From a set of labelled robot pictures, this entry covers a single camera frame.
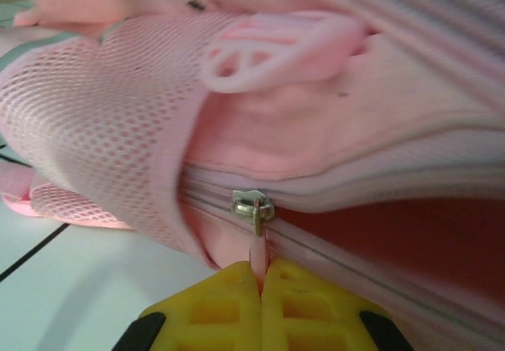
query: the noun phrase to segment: pink backpack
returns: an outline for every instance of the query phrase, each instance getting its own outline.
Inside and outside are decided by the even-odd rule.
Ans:
[[[33,2],[0,31],[12,209],[212,267],[264,226],[416,350],[505,349],[504,0]]]

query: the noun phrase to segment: floor tile grout line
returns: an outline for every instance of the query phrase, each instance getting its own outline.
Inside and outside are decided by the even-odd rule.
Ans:
[[[6,162],[9,162],[9,163],[19,164],[20,166],[25,166],[25,167],[28,167],[28,168],[32,168],[32,166],[30,166],[29,164],[26,164],[26,163],[24,163],[22,161],[19,161],[19,160],[16,160],[14,158],[11,158],[11,157],[9,157],[7,155],[0,154],[0,159],[5,160]]]
[[[49,234],[47,237],[41,240],[34,248],[24,254],[20,259],[18,259],[15,263],[13,263],[9,268],[3,271],[0,274],[0,282],[3,282],[6,278],[8,278],[12,273],[14,273],[17,269],[19,269],[23,264],[28,262],[37,252],[46,247],[52,240],[54,240],[59,234],[63,232],[66,228],[70,226],[69,223],[64,223],[59,226],[55,231]]]

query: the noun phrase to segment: pink fabric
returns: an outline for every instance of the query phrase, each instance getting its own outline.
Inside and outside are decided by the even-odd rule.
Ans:
[[[267,276],[268,266],[270,265],[270,254],[265,235],[254,237],[249,250],[249,262],[251,269],[256,276],[258,290],[263,292],[265,277]]]
[[[201,54],[209,35],[231,20],[220,13],[144,17],[111,30],[101,44],[72,37],[28,50],[0,76],[2,130],[60,189],[206,259],[179,214],[178,175],[208,95],[198,79]],[[16,31],[31,29],[6,38]],[[34,121],[36,113],[47,115]],[[163,162],[154,169],[161,179],[150,175],[156,162]],[[153,197],[151,183],[163,196]]]
[[[213,93],[186,162],[255,179],[312,176],[401,139],[503,116],[382,34],[324,82]]]
[[[192,0],[32,0],[36,7],[21,13],[14,23],[26,24],[110,24],[127,17],[146,13],[187,13]],[[340,13],[352,13],[367,21],[374,29],[386,32],[395,42],[415,50],[431,63],[447,73],[446,78],[457,80],[479,99],[505,114],[505,102],[501,99],[505,72],[496,55],[483,55],[467,40],[447,33],[446,28],[425,23],[419,16],[410,16],[403,6],[392,6],[387,0],[196,0],[207,11],[230,10],[250,13],[285,13],[296,10],[329,9]],[[431,5],[431,11],[443,15],[445,8]],[[501,16],[501,6],[489,7]],[[451,12],[446,11],[451,22]],[[479,32],[476,22],[475,31]],[[502,43],[501,35],[496,42]]]
[[[220,214],[212,213],[210,208],[204,211],[182,201],[181,209],[216,266],[226,267],[249,258],[250,233],[232,226]]]
[[[75,225],[131,229],[75,192],[60,189],[34,169],[0,161],[0,193],[13,211]]]

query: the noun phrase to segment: yellow plastic object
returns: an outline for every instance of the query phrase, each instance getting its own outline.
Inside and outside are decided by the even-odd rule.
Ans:
[[[261,303],[248,262],[146,309],[166,316],[150,351],[261,351]]]
[[[268,351],[378,351],[360,313],[389,316],[287,260],[275,260],[268,269],[261,301]]]
[[[146,309],[113,351],[413,351],[377,305],[287,260],[248,262]]]

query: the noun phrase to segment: zipper teeth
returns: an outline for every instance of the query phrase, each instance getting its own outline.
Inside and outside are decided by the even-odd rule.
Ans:
[[[423,13],[399,6],[394,0],[321,1],[363,17],[394,41],[448,72],[451,79],[478,95],[485,106],[504,113],[503,59],[485,45],[479,47],[458,33],[444,32],[440,26],[430,24]]]
[[[370,6],[375,9],[384,8],[388,2],[389,6],[395,9],[401,9],[403,19],[412,19],[418,17],[420,20],[431,21],[432,25],[437,24],[446,30],[450,30],[454,36],[464,38],[472,44],[485,49],[487,54],[496,57],[496,55],[505,55],[503,46],[503,30],[505,30],[504,21],[501,20],[505,13],[505,4],[497,0],[470,0],[472,10],[462,9],[461,0],[367,0]],[[493,21],[485,21],[488,17],[486,10],[491,8]]]
[[[412,9],[423,12],[425,16],[432,18],[441,25],[453,29],[460,34],[465,34],[468,40],[480,41],[492,53],[504,55],[503,31],[499,24],[493,24],[486,20],[482,13],[476,13],[468,7],[462,8],[462,4],[455,0],[396,0],[398,4],[408,2]],[[481,2],[481,6],[490,6],[489,3]]]
[[[289,194],[274,189],[263,189],[257,186],[236,187],[241,191],[259,189],[265,196],[273,201],[277,207],[307,213],[335,211],[343,207],[373,204],[377,202],[405,200],[418,197],[483,197],[503,196],[503,188],[486,184],[492,179],[503,176],[503,168],[498,168],[489,173],[492,166],[486,166],[485,171],[473,170],[475,180],[461,183],[461,174],[451,174],[442,169],[439,171],[418,171],[407,177],[409,184],[404,183],[405,175],[388,174],[379,179],[366,179],[364,181],[351,181],[349,184],[340,186],[338,189],[326,188],[318,192],[306,194]],[[437,176],[438,185],[434,186],[434,177]],[[224,210],[230,210],[233,189],[206,183],[194,177],[183,178],[182,191],[185,195],[196,200],[202,200],[207,204],[219,205]]]

